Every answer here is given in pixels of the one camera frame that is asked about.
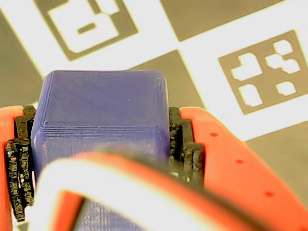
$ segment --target small hole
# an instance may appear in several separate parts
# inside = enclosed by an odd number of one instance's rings
[[[267,196],[267,197],[273,197],[274,196],[274,193],[272,193],[272,192],[265,192],[264,193],[265,194],[265,196]]]

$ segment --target purple plastic block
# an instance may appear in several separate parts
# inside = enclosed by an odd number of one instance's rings
[[[54,71],[44,80],[31,140],[36,177],[57,158],[98,147],[134,148],[167,163],[166,81],[156,71]],[[90,207],[78,230],[141,230],[103,206]]]

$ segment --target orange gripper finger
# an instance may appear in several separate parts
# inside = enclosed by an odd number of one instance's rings
[[[205,147],[205,188],[277,230],[308,230],[308,211],[245,143],[202,108],[181,108]]]
[[[14,118],[24,115],[23,106],[0,108],[0,231],[12,231],[12,215],[9,190],[6,180],[4,147],[14,139]]]

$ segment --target orange plastic part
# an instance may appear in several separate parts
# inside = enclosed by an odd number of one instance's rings
[[[8,140],[14,139],[14,118],[24,115],[23,106],[0,109],[0,231],[12,231],[11,203],[6,180],[4,147]]]
[[[205,188],[277,230],[308,230],[308,211],[245,143],[201,108],[181,108],[205,147]]]
[[[131,175],[138,179],[140,183],[146,182],[147,186],[158,188],[163,193],[171,195],[175,201],[180,201],[189,206],[192,211],[198,211],[198,216],[204,216],[204,219],[212,218],[218,224],[227,227],[228,230],[259,230],[251,223],[241,220],[235,214],[226,210],[214,201],[186,188],[184,185],[174,181],[171,177],[144,166],[129,158],[123,158],[114,154],[103,153],[81,153],[73,158],[92,163],[94,166],[100,165],[103,168],[111,169],[117,172]],[[63,191],[62,198],[57,204],[57,214],[53,215],[54,231],[72,230],[77,216],[77,210],[80,208],[82,197],[80,195]]]

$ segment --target cube top face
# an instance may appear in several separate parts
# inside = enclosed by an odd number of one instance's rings
[[[156,71],[54,71],[38,107],[41,130],[148,130],[168,122],[166,81]]]

